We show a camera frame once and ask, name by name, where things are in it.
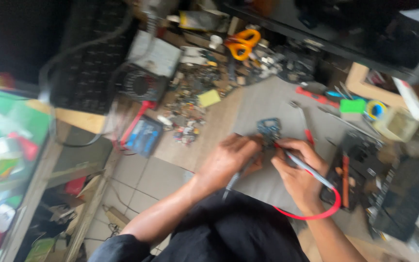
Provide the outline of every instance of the paper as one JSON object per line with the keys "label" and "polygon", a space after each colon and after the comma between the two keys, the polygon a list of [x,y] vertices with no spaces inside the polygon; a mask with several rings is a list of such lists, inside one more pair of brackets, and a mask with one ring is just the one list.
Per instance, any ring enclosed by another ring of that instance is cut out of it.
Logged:
{"label": "paper", "polygon": [[221,100],[219,94],[216,90],[210,90],[206,93],[203,93],[198,96],[198,100],[200,101],[201,107],[207,107],[212,104],[216,104]]}

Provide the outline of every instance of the green sponge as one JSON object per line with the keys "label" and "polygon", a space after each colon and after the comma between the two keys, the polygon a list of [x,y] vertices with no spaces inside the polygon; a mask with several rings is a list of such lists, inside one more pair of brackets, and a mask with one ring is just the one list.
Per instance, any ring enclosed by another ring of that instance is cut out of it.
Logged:
{"label": "green sponge", "polygon": [[365,108],[366,108],[366,101],[363,99],[357,99],[357,100],[342,99],[340,101],[339,111],[341,113],[363,114]]}

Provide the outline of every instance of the circuit board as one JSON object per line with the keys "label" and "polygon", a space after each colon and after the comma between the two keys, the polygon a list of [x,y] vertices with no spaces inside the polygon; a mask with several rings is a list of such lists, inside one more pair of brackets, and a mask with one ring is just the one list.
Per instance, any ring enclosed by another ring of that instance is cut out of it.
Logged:
{"label": "circuit board", "polygon": [[257,129],[263,135],[264,148],[274,148],[274,141],[281,138],[281,123],[278,118],[267,118],[257,122]]}

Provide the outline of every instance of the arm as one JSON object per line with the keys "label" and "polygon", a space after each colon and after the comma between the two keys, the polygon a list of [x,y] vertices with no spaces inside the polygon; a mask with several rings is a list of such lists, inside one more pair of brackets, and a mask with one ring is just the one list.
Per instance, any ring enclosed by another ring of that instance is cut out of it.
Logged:
{"label": "arm", "polygon": [[[300,152],[305,163],[316,169],[321,175],[326,175],[327,163],[306,141],[281,139],[277,143],[283,148]],[[317,215],[325,211],[319,199],[321,182],[305,170],[286,164],[284,153],[279,148],[276,149],[276,156],[272,158],[271,162],[279,171],[287,191],[305,216]],[[331,217],[309,220],[307,223],[324,262],[366,262]]]}
{"label": "arm", "polygon": [[[229,135],[218,144],[189,182],[132,219],[121,235],[134,235],[137,240],[150,245],[160,243],[197,202],[224,188],[232,176],[256,152],[261,151],[261,142],[259,136]],[[261,158],[249,171],[259,168]]]}

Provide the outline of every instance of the person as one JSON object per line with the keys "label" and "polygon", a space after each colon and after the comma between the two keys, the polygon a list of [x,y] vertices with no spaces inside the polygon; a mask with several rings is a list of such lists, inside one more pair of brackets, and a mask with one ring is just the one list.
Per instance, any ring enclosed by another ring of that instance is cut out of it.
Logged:
{"label": "person", "polygon": [[[308,142],[276,142],[326,174],[328,164]],[[120,235],[102,243],[89,262],[308,261],[287,217],[273,206],[236,191],[222,200],[232,176],[261,151],[261,145],[261,135],[229,135],[187,183],[133,218]],[[319,181],[286,164],[279,148],[271,162],[305,216],[324,212]],[[247,172],[260,168],[258,158]],[[324,262],[366,261],[330,217],[307,224]],[[168,246],[158,256],[151,255],[150,249],[169,234]]]}

